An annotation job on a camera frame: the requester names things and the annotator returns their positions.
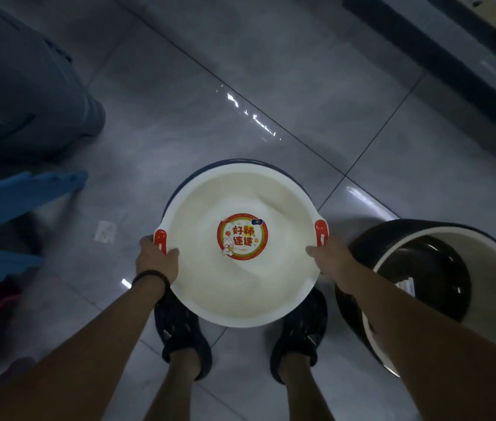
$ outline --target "person's right arm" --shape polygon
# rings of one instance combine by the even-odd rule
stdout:
[[[355,261],[342,241],[307,252],[352,294],[425,420],[496,420],[496,345]]]

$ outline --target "person's left arm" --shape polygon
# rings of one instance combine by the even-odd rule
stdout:
[[[164,255],[141,240],[137,273],[158,270],[172,283],[178,250]],[[145,276],[26,374],[0,388],[0,421],[100,420],[154,305],[164,295],[158,276]]]

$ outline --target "person's left hand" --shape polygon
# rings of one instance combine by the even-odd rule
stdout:
[[[174,248],[168,251],[167,255],[160,250],[158,245],[153,242],[153,237],[145,236],[139,242],[141,253],[135,264],[137,265],[137,275],[145,270],[158,270],[168,278],[172,284],[178,277],[178,255],[179,250]]]

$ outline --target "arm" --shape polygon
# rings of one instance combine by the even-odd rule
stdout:
[[[143,238],[137,272],[158,270],[173,282],[178,254],[165,256],[152,238]],[[164,287],[157,276],[141,278],[32,370],[0,388],[0,421],[100,420]]]
[[[496,419],[495,344],[357,263],[340,240],[307,252],[355,297],[424,419]]]

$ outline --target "round sticker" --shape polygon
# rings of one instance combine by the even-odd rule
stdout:
[[[267,226],[254,215],[235,214],[220,222],[216,238],[223,255],[234,260],[251,260],[267,244]]]

